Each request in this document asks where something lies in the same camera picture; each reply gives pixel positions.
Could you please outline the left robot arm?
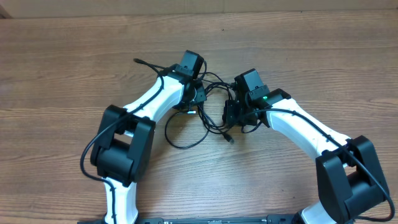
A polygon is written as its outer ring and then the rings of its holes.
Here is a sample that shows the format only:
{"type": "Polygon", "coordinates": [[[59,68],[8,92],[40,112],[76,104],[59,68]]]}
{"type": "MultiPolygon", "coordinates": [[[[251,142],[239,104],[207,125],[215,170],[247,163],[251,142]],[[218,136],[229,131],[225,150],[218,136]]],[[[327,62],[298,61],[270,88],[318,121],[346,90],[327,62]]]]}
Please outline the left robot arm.
{"type": "Polygon", "coordinates": [[[155,84],[136,101],[105,109],[96,136],[83,151],[97,169],[94,180],[105,186],[107,212],[99,223],[137,221],[136,186],[149,163],[156,124],[172,108],[190,111],[206,100],[199,78],[205,64],[189,50],[169,67],[149,64],[157,74],[155,84]]]}

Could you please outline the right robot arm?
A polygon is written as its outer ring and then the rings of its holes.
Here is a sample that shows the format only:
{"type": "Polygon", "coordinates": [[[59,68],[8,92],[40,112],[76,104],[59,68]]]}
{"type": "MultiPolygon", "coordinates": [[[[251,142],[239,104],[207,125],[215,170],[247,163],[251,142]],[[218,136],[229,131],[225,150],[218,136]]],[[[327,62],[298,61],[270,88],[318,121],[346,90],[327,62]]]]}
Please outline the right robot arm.
{"type": "Polygon", "coordinates": [[[255,69],[235,77],[236,97],[227,100],[224,122],[264,124],[295,143],[315,162],[319,201],[284,223],[388,222],[396,213],[374,144],[351,138],[305,112],[284,90],[270,91],[255,69]]]}

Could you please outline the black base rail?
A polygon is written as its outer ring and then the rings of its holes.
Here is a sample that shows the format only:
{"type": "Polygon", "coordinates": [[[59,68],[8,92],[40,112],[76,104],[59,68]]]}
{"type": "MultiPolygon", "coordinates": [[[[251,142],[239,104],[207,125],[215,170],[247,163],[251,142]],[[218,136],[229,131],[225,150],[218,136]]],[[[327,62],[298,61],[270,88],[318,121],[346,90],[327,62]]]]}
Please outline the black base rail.
{"type": "Polygon", "coordinates": [[[138,218],[134,224],[304,224],[298,214],[273,214],[265,217],[235,218],[138,218]]]}

